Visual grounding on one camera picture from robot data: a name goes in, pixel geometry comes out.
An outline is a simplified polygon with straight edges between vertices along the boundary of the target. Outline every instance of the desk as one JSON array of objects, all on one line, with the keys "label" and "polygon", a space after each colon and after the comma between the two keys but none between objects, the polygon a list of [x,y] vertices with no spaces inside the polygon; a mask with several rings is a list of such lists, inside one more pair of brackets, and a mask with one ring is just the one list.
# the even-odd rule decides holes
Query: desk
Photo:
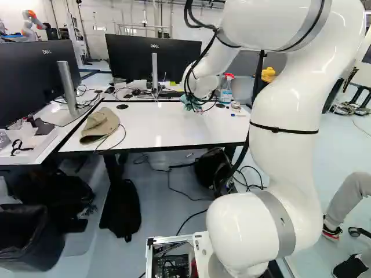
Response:
[{"label": "desk", "polygon": [[[117,109],[120,103],[126,103],[129,107]],[[94,111],[101,107],[110,108],[126,129],[125,140],[105,153],[120,150],[148,152],[213,148],[238,146],[245,142],[250,118],[246,111],[241,112],[244,117],[232,117],[232,110],[214,107],[199,115],[185,111],[183,106],[183,103],[177,101],[102,101]],[[59,153],[93,152],[96,149],[99,142],[80,144],[84,126],[85,122],[61,147]],[[119,127],[97,151],[119,143],[124,134],[124,130]]]}]

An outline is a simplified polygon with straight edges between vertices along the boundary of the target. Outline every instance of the white desk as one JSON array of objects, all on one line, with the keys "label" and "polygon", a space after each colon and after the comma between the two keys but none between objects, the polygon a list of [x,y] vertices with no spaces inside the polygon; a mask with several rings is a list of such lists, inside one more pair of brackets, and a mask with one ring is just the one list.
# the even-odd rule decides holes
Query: white desk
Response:
[{"label": "white desk", "polygon": [[[89,78],[86,78],[82,81],[82,84],[86,85],[86,89],[88,90],[86,93],[84,93],[81,96],[81,92],[78,93],[77,102],[82,103],[84,101],[92,100],[96,93],[92,89],[95,90],[102,90],[105,92],[105,90],[110,86],[109,83],[112,82],[112,75],[111,74],[95,74]],[[180,87],[171,87],[169,82],[163,83],[167,88],[178,90]],[[115,85],[117,89],[126,87],[125,83],[119,83]],[[141,89],[146,88],[146,81],[134,81],[130,84],[130,86],[135,86]],[[132,91],[132,89],[122,89],[117,91],[117,98],[125,100],[125,101],[148,101],[150,99],[145,99],[141,97],[132,97],[129,99],[124,99],[123,97],[126,94],[129,94]],[[99,99],[104,98],[105,100],[117,100],[116,97],[114,97],[112,94],[104,94],[101,93]],[[172,101],[178,101],[179,98],[173,98]],[[57,111],[59,109],[66,109],[67,113],[67,105],[61,105],[55,102],[52,102],[51,105],[46,106],[42,110],[40,110],[37,114],[35,114],[35,118],[40,117],[43,120],[46,120],[45,117],[48,117],[48,115],[51,113],[51,111]],[[75,120],[74,122],[70,123],[69,125],[66,125],[64,127],[55,127],[58,131],[57,137],[45,148],[45,150],[33,161],[30,163],[24,163],[22,165],[39,165],[41,164],[54,150],[55,148],[68,136],[68,134],[77,126],[80,124],[81,120],[84,118],[82,116],[80,119]]]},{"label": "white desk", "polygon": [[[127,109],[117,109],[126,103]],[[209,148],[225,145],[242,145],[249,129],[250,115],[232,117],[232,110],[214,107],[203,115],[185,111],[180,102],[106,102],[101,107],[110,108],[126,129],[126,138],[111,150],[160,151],[166,149]],[[79,142],[85,122],[63,145],[59,152],[92,152],[99,142],[82,145]],[[98,151],[119,143],[125,132],[122,127],[112,134]]]}]

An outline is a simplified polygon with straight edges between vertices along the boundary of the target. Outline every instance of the black backpack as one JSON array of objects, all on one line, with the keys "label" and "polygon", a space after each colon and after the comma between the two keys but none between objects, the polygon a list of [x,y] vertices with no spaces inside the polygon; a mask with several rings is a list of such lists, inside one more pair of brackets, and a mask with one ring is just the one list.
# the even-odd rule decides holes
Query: black backpack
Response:
[{"label": "black backpack", "polygon": [[79,177],[66,175],[59,169],[24,174],[12,186],[12,192],[24,204],[46,206],[61,233],[83,232],[88,222],[78,219],[78,214],[94,207],[95,194],[91,187]]},{"label": "black backpack", "polygon": [[195,159],[194,169],[198,182],[209,189],[218,192],[220,181],[231,170],[232,165],[221,148],[209,150],[200,158]]},{"label": "black backpack", "polygon": [[140,201],[134,183],[123,180],[122,185],[111,185],[99,227],[130,242],[140,225]]}]

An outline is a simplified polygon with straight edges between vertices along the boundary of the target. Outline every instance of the metal frame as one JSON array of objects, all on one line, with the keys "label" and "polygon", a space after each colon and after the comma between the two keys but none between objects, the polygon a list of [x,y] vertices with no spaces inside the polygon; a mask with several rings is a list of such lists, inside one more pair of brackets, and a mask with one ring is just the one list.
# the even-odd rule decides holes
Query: metal frame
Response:
[{"label": "metal frame", "polygon": [[146,278],[152,278],[152,262],[153,262],[153,247],[158,245],[165,245],[171,243],[178,243],[172,247],[171,249],[178,248],[184,244],[189,243],[193,246],[193,235],[184,235],[184,236],[169,236],[169,237],[149,237],[147,239],[147,247],[146,248]]}]

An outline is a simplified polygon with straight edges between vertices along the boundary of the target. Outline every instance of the yellow object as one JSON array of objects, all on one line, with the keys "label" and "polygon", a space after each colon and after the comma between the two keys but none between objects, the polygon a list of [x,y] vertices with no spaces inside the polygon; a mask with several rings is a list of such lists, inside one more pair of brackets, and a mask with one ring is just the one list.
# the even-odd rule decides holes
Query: yellow object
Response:
[{"label": "yellow object", "polygon": [[262,70],[261,72],[262,76],[274,76],[276,75],[276,71],[272,67],[268,67],[265,70]]}]

